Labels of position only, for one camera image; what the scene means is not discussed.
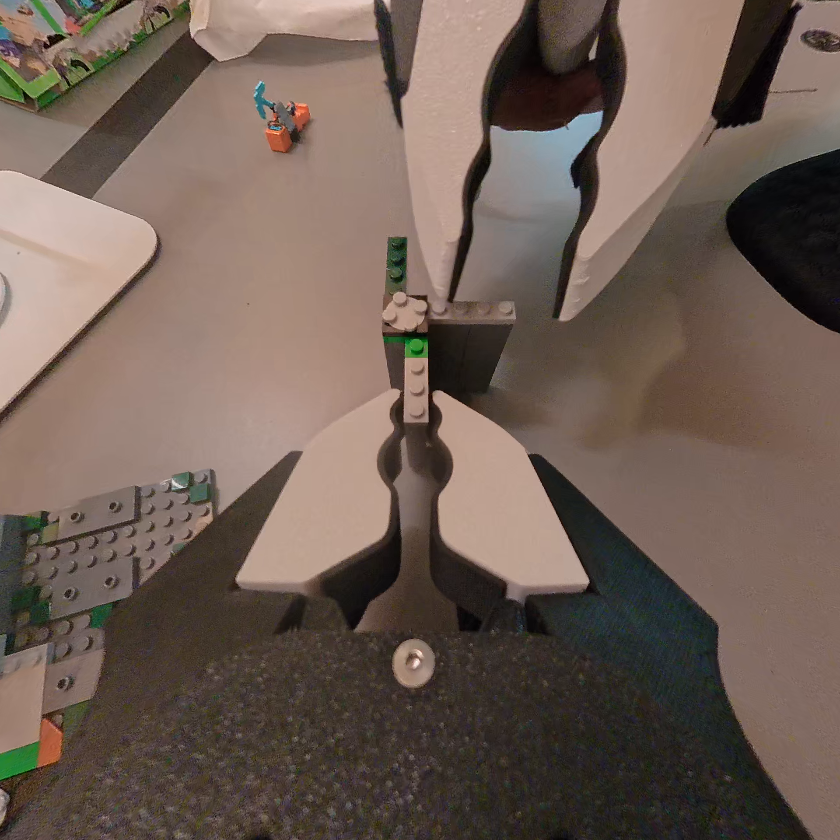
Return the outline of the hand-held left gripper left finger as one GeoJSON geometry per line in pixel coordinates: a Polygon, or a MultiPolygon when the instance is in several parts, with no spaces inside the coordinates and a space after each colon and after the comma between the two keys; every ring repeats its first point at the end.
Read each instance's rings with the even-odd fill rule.
{"type": "Polygon", "coordinates": [[[235,581],[244,591],[325,596],[349,625],[401,568],[401,392],[324,428],[300,453],[235,581]]]}

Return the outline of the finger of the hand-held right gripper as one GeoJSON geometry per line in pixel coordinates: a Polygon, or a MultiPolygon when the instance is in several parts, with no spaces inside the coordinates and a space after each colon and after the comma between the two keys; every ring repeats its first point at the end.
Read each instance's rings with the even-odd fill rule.
{"type": "Polygon", "coordinates": [[[489,162],[489,99],[527,17],[523,1],[426,1],[402,99],[416,241],[436,298],[451,300],[469,251],[472,203],[489,162]]]}
{"type": "Polygon", "coordinates": [[[575,161],[581,209],[553,316],[579,315],[642,243],[712,132],[743,2],[608,2],[595,67],[601,127],[575,161]]]}

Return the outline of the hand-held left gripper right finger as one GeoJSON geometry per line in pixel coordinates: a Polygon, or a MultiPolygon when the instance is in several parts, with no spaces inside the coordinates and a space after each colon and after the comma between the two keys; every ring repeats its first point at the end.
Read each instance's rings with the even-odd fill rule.
{"type": "Polygon", "coordinates": [[[535,595],[586,591],[590,577],[525,447],[445,392],[432,400],[436,587],[475,618],[488,618],[505,600],[525,605],[535,595]]]}

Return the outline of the dark grey toy brick assembly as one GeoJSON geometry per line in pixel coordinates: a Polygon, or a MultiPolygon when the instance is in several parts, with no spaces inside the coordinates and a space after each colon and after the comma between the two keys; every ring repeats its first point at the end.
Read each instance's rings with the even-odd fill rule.
{"type": "Polygon", "coordinates": [[[381,329],[391,386],[403,394],[408,462],[421,472],[431,453],[432,393],[461,398],[487,392],[517,313],[513,301],[451,302],[413,295],[407,269],[407,238],[389,237],[384,295],[404,291],[428,303],[427,332],[385,336],[381,329]]]}

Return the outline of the light grey round brick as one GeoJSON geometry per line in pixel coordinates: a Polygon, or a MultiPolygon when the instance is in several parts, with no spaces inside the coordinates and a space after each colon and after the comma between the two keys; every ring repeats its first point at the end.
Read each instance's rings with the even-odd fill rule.
{"type": "Polygon", "coordinates": [[[404,291],[384,295],[381,328],[385,336],[427,332],[428,303],[425,297],[412,297],[404,291]]]}

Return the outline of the person's right hand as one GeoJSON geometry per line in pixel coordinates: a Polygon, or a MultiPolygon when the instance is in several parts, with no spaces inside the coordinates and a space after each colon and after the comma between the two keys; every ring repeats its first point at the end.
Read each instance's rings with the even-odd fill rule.
{"type": "Polygon", "coordinates": [[[602,85],[594,61],[559,75],[525,66],[498,94],[489,121],[506,131],[549,132],[602,109],[602,85]]]}

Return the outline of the orange toy brick figure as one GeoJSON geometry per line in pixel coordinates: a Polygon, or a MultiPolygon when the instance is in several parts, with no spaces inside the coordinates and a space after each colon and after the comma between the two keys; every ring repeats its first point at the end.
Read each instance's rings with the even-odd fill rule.
{"type": "Polygon", "coordinates": [[[255,108],[259,118],[266,123],[265,135],[270,149],[288,153],[299,142],[303,130],[311,119],[309,105],[301,101],[272,101],[266,96],[266,83],[255,85],[255,108]]]}

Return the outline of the black mesh chair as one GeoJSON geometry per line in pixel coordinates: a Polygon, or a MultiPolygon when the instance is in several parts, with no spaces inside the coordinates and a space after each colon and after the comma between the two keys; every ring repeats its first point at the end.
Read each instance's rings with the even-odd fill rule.
{"type": "Polygon", "coordinates": [[[730,204],[726,227],[783,299],[839,332],[839,150],[759,178],[730,204]]]}

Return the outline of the white paper bag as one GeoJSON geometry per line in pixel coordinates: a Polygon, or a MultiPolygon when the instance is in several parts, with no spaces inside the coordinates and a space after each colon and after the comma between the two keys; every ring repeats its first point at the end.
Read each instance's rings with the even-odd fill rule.
{"type": "Polygon", "coordinates": [[[372,42],[373,1],[190,1],[193,40],[219,61],[251,53],[269,35],[372,42]]]}

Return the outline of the grey toy brick build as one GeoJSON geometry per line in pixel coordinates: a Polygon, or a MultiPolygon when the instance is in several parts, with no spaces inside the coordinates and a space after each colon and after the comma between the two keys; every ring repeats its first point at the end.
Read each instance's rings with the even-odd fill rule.
{"type": "Polygon", "coordinates": [[[2,515],[2,781],[59,760],[95,695],[114,606],[216,514],[212,469],[2,515]]]}

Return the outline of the green toy box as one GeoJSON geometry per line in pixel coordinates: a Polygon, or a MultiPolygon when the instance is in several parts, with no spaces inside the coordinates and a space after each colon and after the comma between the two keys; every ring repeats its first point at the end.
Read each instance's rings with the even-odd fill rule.
{"type": "Polygon", "coordinates": [[[2,1],[1,99],[41,110],[189,10],[181,1],[2,1]]]}

